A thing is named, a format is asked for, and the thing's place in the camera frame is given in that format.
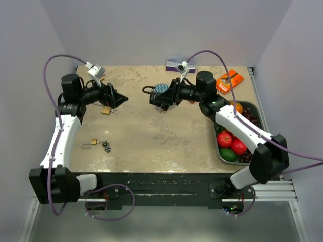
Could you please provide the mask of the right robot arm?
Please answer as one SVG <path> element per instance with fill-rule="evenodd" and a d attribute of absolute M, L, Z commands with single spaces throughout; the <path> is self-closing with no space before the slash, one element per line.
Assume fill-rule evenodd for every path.
<path fill-rule="evenodd" d="M 253 154 L 249 166 L 231 175 L 225 185 L 228 197 L 238 197 L 248 185 L 265 184 L 289 167 L 286 139 L 271 135 L 235 111 L 229 101 L 217 94 L 211 72 L 198 72 L 195 85 L 173 79 L 164 92 L 153 91 L 149 102 L 166 110 L 183 100 L 198 102 L 204 116 L 232 132 Z"/>

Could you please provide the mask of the red apple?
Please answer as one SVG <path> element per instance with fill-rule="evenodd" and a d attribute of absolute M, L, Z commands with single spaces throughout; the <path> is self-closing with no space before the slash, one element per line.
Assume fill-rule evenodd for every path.
<path fill-rule="evenodd" d="M 229 133 L 220 133 L 217 135 L 217 143 L 220 148 L 230 148 L 233 138 Z"/>
<path fill-rule="evenodd" d="M 230 148 L 236 155 L 243 155 L 247 151 L 247 146 L 239 139 L 234 139 Z"/>

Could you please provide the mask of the small brass padlock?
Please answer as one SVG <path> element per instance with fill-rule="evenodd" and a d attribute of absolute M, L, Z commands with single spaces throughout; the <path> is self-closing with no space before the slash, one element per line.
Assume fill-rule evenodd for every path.
<path fill-rule="evenodd" d="M 100 143 L 100 140 L 97 138 L 91 139 L 90 142 L 82 144 L 81 149 L 91 149 L 92 146 L 97 145 Z"/>

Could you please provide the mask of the aluminium rail frame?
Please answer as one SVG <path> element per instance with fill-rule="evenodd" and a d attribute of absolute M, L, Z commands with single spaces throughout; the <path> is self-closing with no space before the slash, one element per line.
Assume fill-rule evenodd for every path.
<path fill-rule="evenodd" d="M 86 200 L 61 216 L 32 198 L 20 241 L 308 241 L 291 181 L 256 185 L 254 206 L 233 217 L 194 207 L 136 207 L 125 219 L 85 215 Z"/>

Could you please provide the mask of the black padlock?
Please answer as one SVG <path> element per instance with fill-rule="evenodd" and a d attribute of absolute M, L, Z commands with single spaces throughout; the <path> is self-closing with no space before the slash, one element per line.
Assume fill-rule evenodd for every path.
<path fill-rule="evenodd" d="M 156 107 L 161 107 L 162 104 L 156 101 L 156 98 L 160 96 L 159 92 L 156 92 L 156 86 L 144 86 L 142 92 L 149 95 L 149 104 Z"/>

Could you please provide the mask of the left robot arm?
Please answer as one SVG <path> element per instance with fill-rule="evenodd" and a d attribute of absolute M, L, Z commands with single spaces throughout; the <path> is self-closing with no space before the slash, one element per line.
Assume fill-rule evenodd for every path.
<path fill-rule="evenodd" d="M 120 94 L 111 83 L 83 86 L 77 74 L 61 78 L 63 102 L 57 105 L 56 125 L 48 152 L 39 168 L 29 172 L 29 180 L 41 204 L 76 202 L 88 192 L 99 198 L 104 194 L 104 185 L 94 174 L 77 175 L 68 169 L 76 135 L 83 122 L 86 106 L 95 102 L 115 109 L 128 97 Z"/>

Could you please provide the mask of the black-headed key bunch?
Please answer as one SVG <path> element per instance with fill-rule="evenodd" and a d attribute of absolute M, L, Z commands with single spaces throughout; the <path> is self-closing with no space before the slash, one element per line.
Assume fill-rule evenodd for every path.
<path fill-rule="evenodd" d="M 168 106 L 168 105 L 161 105 L 160 107 L 158 107 L 157 109 L 158 109 L 158 111 L 160 112 L 160 114 L 165 114 L 167 111 L 168 111 L 168 109 L 169 109 L 170 107 Z"/>

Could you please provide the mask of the green avocado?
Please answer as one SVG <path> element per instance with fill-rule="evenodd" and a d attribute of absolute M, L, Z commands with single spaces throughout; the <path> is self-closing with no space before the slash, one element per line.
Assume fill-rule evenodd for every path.
<path fill-rule="evenodd" d="M 220 149 L 219 154 L 221 158 L 227 162 L 235 162 L 237 160 L 237 155 L 229 148 Z"/>

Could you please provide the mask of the blue zigzag pouch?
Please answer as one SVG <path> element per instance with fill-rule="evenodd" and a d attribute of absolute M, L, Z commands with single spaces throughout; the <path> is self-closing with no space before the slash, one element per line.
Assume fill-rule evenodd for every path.
<path fill-rule="evenodd" d="M 156 84 L 153 87 L 153 92 L 156 92 L 156 93 L 164 93 L 165 91 L 168 90 L 169 87 L 170 87 L 169 84 L 159 83 L 159 84 Z"/>

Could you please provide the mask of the dark grapes bunch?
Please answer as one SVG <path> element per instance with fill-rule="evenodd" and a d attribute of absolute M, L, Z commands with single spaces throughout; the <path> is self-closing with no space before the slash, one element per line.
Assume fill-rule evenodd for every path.
<path fill-rule="evenodd" d="M 257 126 L 257 127 L 259 126 L 258 118 L 252 114 L 252 112 L 249 108 L 243 109 L 241 114 L 243 117 L 245 117 L 251 123 L 253 123 L 255 126 Z"/>

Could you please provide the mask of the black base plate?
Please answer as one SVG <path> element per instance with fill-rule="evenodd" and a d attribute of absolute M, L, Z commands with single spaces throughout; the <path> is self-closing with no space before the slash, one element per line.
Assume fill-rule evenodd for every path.
<path fill-rule="evenodd" d="M 97 187 L 81 195 L 93 202 L 104 201 L 107 208 L 123 206 L 207 207 L 220 209 L 225 199 L 243 194 L 252 198 L 250 186 L 241 190 L 229 184 L 229 173 L 97 173 Z"/>

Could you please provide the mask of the toy pineapple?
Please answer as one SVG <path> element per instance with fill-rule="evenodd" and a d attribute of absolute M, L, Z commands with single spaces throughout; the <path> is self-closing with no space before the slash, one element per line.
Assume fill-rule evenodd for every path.
<path fill-rule="evenodd" d="M 236 111 L 239 112 L 240 114 L 244 112 L 244 108 L 239 102 L 236 102 Z"/>

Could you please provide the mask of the grey fruit tray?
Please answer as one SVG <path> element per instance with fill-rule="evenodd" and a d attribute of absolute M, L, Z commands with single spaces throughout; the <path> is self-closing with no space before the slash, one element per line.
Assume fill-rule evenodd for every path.
<path fill-rule="evenodd" d="M 260 112 L 253 103 L 238 101 L 237 111 L 258 128 L 263 129 Z M 214 131 L 218 153 L 223 162 L 236 165 L 250 164 L 253 154 L 241 141 L 237 141 L 237 137 L 231 131 L 217 123 L 214 124 Z"/>

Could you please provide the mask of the purple white box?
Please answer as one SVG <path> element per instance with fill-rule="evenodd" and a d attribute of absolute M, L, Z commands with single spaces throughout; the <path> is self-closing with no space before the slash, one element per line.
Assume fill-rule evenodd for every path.
<path fill-rule="evenodd" d="M 175 65 L 176 65 L 177 63 L 182 62 L 182 61 L 167 60 L 167 61 L 166 61 L 166 65 L 165 65 L 165 70 L 166 70 L 166 71 L 178 72 L 178 71 L 176 70 L 176 68 L 175 68 Z M 195 64 L 192 64 L 192 63 L 189 63 L 189 62 L 187 62 L 187 63 L 188 63 L 189 68 L 190 68 L 189 73 L 195 73 L 195 72 L 196 72 L 196 65 L 195 65 Z"/>

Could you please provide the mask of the red apple right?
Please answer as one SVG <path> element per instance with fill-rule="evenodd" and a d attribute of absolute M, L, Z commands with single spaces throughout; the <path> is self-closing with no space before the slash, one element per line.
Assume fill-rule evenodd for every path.
<path fill-rule="evenodd" d="M 236 155 L 243 155 L 247 151 L 247 146 L 239 139 L 234 139 L 230 148 Z"/>

